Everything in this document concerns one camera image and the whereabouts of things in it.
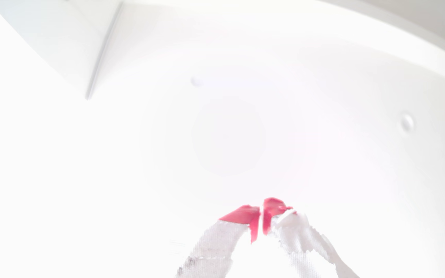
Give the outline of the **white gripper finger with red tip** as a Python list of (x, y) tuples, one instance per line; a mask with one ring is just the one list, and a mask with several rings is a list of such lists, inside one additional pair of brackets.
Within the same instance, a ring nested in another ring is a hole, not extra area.
[(203, 232), (177, 269), (176, 277), (226, 277), (240, 241), (256, 241), (260, 217), (260, 207), (251, 205), (242, 205), (220, 217)]
[(358, 277), (306, 215), (280, 199), (263, 201), (263, 234), (279, 247), (298, 277)]

